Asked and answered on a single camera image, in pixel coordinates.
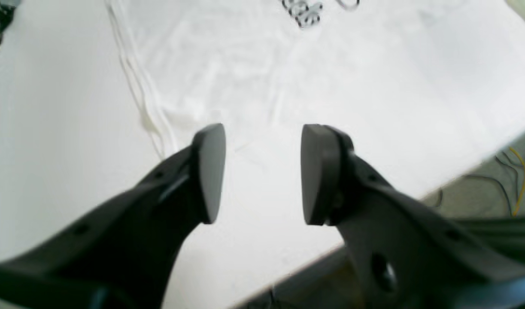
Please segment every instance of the white fabric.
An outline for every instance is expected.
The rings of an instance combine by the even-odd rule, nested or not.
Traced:
[[[417,197],[525,131],[525,23],[504,2],[321,2],[302,30],[278,0],[108,1],[161,156],[208,123],[229,137],[221,213],[186,241],[166,308],[230,307],[340,244],[303,223],[304,123],[346,131]]]

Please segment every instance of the white tabletop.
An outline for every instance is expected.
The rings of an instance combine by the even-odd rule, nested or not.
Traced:
[[[229,149],[219,218],[186,240],[164,308],[232,307],[341,244],[303,222],[302,123],[346,131],[415,197],[525,131],[525,24],[503,2],[467,1],[365,56],[360,78],[344,81],[351,107],[333,91],[320,98],[341,114],[308,106]],[[104,4],[25,1],[0,53],[0,260],[135,184],[158,163],[148,131]]]

